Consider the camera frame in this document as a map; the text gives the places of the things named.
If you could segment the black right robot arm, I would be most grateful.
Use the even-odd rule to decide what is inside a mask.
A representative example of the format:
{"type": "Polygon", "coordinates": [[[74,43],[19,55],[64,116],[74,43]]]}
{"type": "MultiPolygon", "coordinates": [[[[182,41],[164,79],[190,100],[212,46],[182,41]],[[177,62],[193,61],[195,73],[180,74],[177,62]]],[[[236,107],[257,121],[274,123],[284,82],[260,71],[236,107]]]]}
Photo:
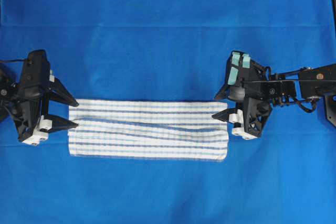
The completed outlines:
{"type": "Polygon", "coordinates": [[[312,113],[317,102],[324,99],[326,119],[335,124],[335,65],[273,74],[270,67],[255,62],[249,67],[231,64],[215,99],[236,103],[212,118],[233,124],[232,134],[246,140],[261,136],[276,106],[297,105],[312,113]]]}

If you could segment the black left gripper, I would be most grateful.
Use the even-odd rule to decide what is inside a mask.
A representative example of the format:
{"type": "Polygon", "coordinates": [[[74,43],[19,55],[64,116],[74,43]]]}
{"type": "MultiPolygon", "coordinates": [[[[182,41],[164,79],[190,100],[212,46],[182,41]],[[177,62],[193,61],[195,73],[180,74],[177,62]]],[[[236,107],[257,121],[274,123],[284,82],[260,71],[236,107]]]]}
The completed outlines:
{"type": "Polygon", "coordinates": [[[78,107],[79,103],[56,78],[49,73],[49,88],[14,88],[13,121],[21,143],[37,146],[49,137],[50,132],[58,132],[78,127],[78,124],[62,117],[48,114],[49,98],[68,106],[78,107]]]}

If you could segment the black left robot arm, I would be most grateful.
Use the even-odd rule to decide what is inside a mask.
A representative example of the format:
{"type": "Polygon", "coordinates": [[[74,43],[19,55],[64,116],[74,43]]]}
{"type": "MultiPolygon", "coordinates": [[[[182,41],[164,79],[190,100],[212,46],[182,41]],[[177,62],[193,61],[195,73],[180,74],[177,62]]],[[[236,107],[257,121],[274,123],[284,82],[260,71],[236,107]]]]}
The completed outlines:
{"type": "Polygon", "coordinates": [[[76,128],[77,123],[49,114],[49,103],[55,101],[77,107],[76,99],[57,79],[43,50],[33,51],[23,60],[18,83],[1,71],[1,120],[10,116],[18,140],[36,146],[52,132],[76,128]]]}

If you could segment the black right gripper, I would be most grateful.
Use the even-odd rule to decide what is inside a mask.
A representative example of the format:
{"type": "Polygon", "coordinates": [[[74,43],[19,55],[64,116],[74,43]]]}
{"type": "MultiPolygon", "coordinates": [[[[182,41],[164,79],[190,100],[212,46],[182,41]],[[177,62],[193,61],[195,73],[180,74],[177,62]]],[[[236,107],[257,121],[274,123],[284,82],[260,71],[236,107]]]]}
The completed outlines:
{"type": "MultiPolygon", "coordinates": [[[[229,99],[230,85],[223,84],[214,100],[229,99]]],[[[244,98],[235,108],[226,109],[212,115],[215,120],[233,124],[232,134],[245,140],[261,137],[264,126],[272,112],[269,102],[255,98],[244,98]]]]}

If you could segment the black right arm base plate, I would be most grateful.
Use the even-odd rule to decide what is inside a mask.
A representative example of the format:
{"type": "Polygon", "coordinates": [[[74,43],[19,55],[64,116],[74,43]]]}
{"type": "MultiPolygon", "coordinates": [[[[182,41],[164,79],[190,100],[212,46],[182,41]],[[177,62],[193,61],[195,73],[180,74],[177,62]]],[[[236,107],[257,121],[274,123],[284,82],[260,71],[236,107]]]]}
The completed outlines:
{"type": "Polygon", "coordinates": [[[324,95],[318,102],[318,119],[335,127],[335,93],[324,95]]]}

